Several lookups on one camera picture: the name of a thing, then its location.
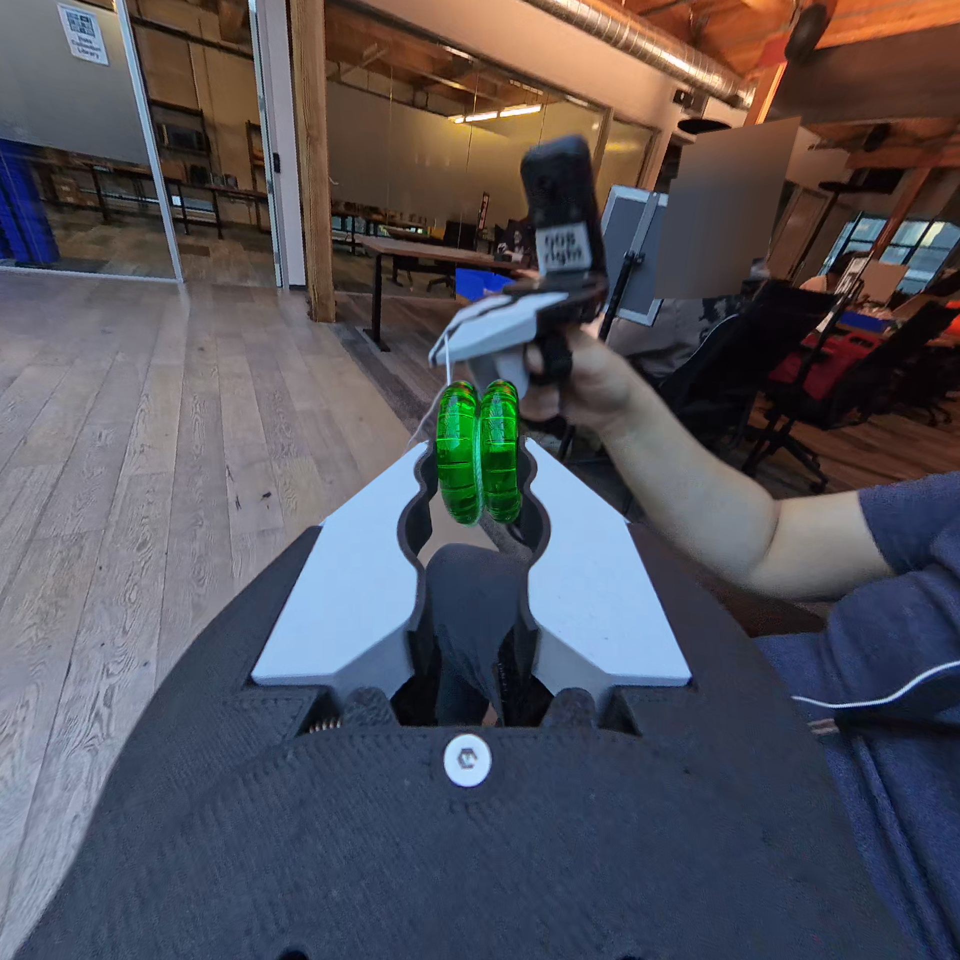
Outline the person's right hand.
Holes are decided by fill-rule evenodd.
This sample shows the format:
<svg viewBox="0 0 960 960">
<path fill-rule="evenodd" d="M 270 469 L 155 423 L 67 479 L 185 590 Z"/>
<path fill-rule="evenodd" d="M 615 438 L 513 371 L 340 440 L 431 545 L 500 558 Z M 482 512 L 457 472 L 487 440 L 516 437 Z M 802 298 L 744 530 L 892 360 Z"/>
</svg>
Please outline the person's right hand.
<svg viewBox="0 0 960 960">
<path fill-rule="evenodd" d="M 546 356 L 536 343 L 527 345 L 524 362 L 530 384 L 520 401 L 520 412 L 534 423 L 562 417 L 587 427 L 603 440 L 619 440 L 642 425 L 647 384 L 631 365 L 603 342 L 579 326 L 561 330 L 561 341 L 570 353 L 566 378 L 536 384 L 546 375 Z"/>
</svg>

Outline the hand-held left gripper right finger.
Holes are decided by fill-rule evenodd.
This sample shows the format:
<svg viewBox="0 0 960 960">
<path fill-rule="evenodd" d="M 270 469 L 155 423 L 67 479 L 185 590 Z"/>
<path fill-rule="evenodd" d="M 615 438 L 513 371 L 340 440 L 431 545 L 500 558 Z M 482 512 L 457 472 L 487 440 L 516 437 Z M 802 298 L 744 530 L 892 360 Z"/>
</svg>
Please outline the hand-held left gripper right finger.
<svg viewBox="0 0 960 960">
<path fill-rule="evenodd" d="M 520 681 L 579 689 L 681 689 L 690 666 L 624 516 L 532 438 L 520 442 L 519 530 L 531 549 L 513 651 Z"/>
</svg>

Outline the black office chair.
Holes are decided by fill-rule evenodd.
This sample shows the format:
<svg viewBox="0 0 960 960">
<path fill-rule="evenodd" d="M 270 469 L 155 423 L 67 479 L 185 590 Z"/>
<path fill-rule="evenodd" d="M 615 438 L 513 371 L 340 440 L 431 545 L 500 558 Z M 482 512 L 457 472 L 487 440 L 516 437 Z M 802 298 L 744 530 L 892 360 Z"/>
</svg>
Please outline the black office chair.
<svg viewBox="0 0 960 960">
<path fill-rule="evenodd" d="M 832 302 L 827 294 L 784 282 L 765 284 L 741 313 L 718 324 L 690 359 L 656 388 L 658 396 L 701 447 L 726 458 L 748 432 L 757 396 L 765 392 L 770 374 L 800 350 L 828 315 Z M 744 463 L 749 475 L 762 460 L 787 448 L 816 476 L 811 491 L 826 490 L 829 481 L 813 453 L 804 453 L 790 433 L 795 423 L 832 429 L 858 405 L 854 399 L 857 365 L 845 370 L 835 367 L 829 382 L 828 370 L 836 359 L 822 350 L 803 354 L 802 382 L 796 381 L 798 371 L 787 381 L 774 381 L 767 426 Z"/>
</svg>

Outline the black ceiling speaker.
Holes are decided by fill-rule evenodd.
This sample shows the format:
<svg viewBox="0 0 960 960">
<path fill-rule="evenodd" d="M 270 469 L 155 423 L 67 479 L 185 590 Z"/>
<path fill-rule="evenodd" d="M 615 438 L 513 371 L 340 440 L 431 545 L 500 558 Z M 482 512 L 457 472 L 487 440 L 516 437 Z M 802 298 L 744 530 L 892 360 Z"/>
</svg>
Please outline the black ceiling speaker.
<svg viewBox="0 0 960 960">
<path fill-rule="evenodd" d="M 828 29 L 836 6 L 837 1 L 798 2 L 784 46 L 787 64 L 802 64 L 809 60 Z"/>
</svg>

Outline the white paper sign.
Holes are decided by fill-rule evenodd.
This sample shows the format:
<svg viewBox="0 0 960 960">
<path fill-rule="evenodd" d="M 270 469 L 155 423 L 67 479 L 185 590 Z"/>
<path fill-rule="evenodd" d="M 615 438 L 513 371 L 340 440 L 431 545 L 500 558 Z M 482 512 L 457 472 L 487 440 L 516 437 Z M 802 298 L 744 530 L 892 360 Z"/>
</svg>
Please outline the white paper sign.
<svg viewBox="0 0 960 960">
<path fill-rule="evenodd" d="M 110 66 L 96 13 L 65 3 L 56 6 L 71 55 L 85 63 Z"/>
</svg>

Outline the blue plastic bin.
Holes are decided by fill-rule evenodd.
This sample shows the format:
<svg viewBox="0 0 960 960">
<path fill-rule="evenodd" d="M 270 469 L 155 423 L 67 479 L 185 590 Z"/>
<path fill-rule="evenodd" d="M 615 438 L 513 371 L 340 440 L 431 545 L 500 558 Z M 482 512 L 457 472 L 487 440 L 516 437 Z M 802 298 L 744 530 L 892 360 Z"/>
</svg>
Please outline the blue plastic bin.
<svg viewBox="0 0 960 960">
<path fill-rule="evenodd" d="M 514 282 L 509 274 L 491 270 L 457 267 L 454 271 L 455 295 L 467 303 L 498 295 Z"/>
</svg>

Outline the green yoyo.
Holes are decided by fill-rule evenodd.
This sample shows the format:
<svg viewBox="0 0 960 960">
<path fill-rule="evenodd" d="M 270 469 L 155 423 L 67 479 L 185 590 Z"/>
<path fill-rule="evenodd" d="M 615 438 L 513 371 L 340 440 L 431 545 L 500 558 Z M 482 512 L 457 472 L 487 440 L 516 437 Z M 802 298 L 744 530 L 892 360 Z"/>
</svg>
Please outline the green yoyo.
<svg viewBox="0 0 960 960">
<path fill-rule="evenodd" d="M 502 524 L 520 515 L 519 403 L 515 385 L 504 379 L 483 394 L 455 381 L 439 396 L 438 487 L 450 516 L 464 526 L 476 525 L 483 514 Z"/>
</svg>

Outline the black metal workbench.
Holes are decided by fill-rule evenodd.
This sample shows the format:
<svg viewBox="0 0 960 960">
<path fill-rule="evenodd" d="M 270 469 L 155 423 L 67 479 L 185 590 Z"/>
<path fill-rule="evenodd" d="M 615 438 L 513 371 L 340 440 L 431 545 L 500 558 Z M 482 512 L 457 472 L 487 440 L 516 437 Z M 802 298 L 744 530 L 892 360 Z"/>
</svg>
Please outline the black metal workbench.
<svg viewBox="0 0 960 960">
<path fill-rule="evenodd" d="M 138 215 L 161 213 L 157 185 L 144 169 L 86 162 L 78 165 L 76 173 L 89 181 L 90 186 L 81 186 L 80 193 L 96 198 L 103 221 L 120 210 L 135 210 Z M 246 210 L 249 224 L 259 234 L 271 233 L 269 198 L 261 191 L 213 181 L 193 183 L 168 175 L 163 181 L 174 227 L 184 235 L 190 235 L 193 227 L 209 226 L 223 238 L 229 224 L 239 224 L 231 218 L 234 208 Z"/>
</svg>

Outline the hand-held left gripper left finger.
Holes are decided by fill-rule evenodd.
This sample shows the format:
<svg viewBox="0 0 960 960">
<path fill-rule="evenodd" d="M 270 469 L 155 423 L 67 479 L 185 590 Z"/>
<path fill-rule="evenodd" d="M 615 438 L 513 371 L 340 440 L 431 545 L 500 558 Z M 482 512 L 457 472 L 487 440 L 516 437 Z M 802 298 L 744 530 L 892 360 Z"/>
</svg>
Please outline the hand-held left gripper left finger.
<svg viewBox="0 0 960 960">
<path fill-rule="evenodd" d="M 429 663 L 425 570 L 437 490 L 432 442 L 419 442 L 321 522 L 250 678 L 261 688 L 357 690 L 388 700 Z"/>
</svg>

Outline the person's dark pants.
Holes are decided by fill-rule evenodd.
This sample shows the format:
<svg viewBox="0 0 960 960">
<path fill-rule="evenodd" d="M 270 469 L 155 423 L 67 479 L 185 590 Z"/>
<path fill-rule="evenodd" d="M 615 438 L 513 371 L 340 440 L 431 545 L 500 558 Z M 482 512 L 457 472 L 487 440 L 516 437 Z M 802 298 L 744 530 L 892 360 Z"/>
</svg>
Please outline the person's dark pants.
<svg viewBox="0 0 960 960">
<path fill-rule="evenodd" d="M 429 560 L 439 725 L 478 726 L 490 705 L 504 726 L 533 725 L 534 635 L 521 617 L 527 570 L 521 559 L 464 543 L 442 546 Z"/>
</svg>

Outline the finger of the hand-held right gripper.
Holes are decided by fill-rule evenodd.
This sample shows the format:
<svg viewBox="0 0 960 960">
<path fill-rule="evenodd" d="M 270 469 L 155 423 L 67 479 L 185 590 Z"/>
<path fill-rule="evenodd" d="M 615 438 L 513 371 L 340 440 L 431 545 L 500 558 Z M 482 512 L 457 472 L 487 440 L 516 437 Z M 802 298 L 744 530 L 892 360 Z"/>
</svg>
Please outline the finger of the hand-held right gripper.
<svg viewBox="0 0 960 960">
<path fill-rule="evenodd" d="M 548 314 L 564 305 L 570 298 L 569 293 L 501 294 L 528 297 L 523 301 L 523 306 L 534 307 L 534 331 L 495 332 L 491 329 L 480 331 L 479 326 L 474 326 L 473 329 L 462 327 L 455 332 L 449 332 L 446 327 L 428 353 L 430 366 L 452 366 L 457 362 L 493 356 L 516 347 L 546 340 L 555 324 L 555 320 L 549 318 Z"/>
<path fill-rule="evenodd" d="M 447 331 L 474 327 L 494 332 L 535 331 L 535 309 L 531 304 L 523 305 L 528 299 L 525 295 L 496 294 L 477 300 L 456 313 Z"/>
</svg>

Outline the stack of blue storage bins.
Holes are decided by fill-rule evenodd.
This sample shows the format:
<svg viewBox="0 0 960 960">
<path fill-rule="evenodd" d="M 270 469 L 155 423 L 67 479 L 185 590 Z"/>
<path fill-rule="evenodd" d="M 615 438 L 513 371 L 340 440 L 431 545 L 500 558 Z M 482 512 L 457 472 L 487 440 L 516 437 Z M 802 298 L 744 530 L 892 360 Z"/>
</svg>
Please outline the stack of blue storage bins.
<svg viewBox="0 0 960 960">
<path fill-rule="evenodd" d="M 1 255 L 27 266 L 60 261 L 59 247 L 35 182 L 34 149 L 1 139 Z"/>
</svg>

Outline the person's right forearm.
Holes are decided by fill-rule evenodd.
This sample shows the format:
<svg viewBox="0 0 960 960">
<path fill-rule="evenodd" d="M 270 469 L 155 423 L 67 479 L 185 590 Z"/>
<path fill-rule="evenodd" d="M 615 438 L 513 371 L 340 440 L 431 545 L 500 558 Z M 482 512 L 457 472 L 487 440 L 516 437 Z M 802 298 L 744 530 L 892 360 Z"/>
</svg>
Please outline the person's right forearm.
<svg viewBox="0 0 960 960">
<path fill-rule="evenodd" d="M 787 601 L 835 601 L 894 574 L 854 490 L 775 499 L 661 403 L 629 406 L 599 431 L 656 530 L 726 582 Z"/>
</svg>

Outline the wooden post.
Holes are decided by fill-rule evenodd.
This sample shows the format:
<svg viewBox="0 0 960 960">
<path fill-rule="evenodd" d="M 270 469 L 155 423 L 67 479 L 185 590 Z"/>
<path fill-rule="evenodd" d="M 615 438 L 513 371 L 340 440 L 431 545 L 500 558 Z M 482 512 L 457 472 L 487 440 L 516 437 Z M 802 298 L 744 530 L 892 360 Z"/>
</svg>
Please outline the wooden post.
<svg viewBox="0 0 960 960">
<path fill-rule="evenodd" d="M 323 1 L 290 1 L 290 46 L 306 285 L 315 323 L 336 322 Z"/>
</svg>

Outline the ceiling light strip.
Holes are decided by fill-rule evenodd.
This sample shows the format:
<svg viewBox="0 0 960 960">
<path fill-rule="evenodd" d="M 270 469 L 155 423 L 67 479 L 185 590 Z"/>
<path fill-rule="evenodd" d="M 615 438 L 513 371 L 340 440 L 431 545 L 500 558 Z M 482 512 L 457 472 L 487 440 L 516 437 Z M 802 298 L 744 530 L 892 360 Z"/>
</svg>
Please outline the ceiling light strip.
<svg viewBox="0 0 960 960">
<path fill-rule="evenodd" d="M 447 120 L 455 125 L 482 124 L 498 121 L 502 119 L 511 119 L 522 116 L 539 114 L 544 108 L 541 103 L 520 104 L 504 107 L 498 110 L 479 111 L 470 114 L 451 115 Z"/>
</svg>

